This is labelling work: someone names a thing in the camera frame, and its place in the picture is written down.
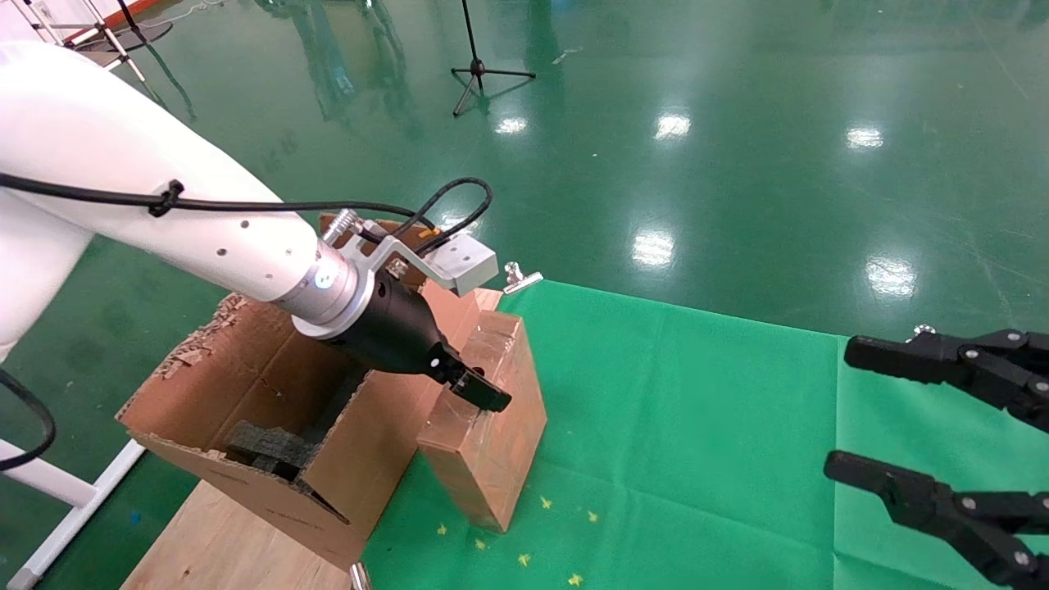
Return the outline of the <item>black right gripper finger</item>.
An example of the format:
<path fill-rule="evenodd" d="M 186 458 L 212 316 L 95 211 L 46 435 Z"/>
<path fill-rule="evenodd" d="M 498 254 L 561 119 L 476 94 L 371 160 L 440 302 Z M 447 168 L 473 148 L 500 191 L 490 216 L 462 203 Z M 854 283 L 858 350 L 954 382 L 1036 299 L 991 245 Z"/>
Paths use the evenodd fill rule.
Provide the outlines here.
<path fill-rule="evenodd" d="M 922 332 L 905 343 L 857 335 L 847 341 L 844 362 L 918 384 L 949 384 L 1026 425 L 1048 429 L 1045 333 L 1003 329 L 960 338 Z"/>
<path fill-rule="evenodd" d="M 889 519 L 941 540 L 983 578 L 1011 589 L 1046 589 L 1048 557 L 1023 535 L 1048 533 L 1046 492 L 956 492 L 932 475 L 865 456 L 832 451 L 825 477 L 879 497 Z"/>

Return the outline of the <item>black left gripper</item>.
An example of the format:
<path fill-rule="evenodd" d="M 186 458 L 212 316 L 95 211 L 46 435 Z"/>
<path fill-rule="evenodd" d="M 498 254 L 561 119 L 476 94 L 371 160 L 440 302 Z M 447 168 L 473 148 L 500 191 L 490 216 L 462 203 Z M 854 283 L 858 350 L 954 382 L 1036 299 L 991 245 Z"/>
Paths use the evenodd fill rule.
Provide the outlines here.
<path fill-rule="evenodd" d="M 386 271 L 374 274 L 371 298 L 344 332 L 326 343 L 364 366 L 391 374 L 427 374 L 480 410 L 504 412 L 512 396 L 468 366 L 418 292 Z"/>

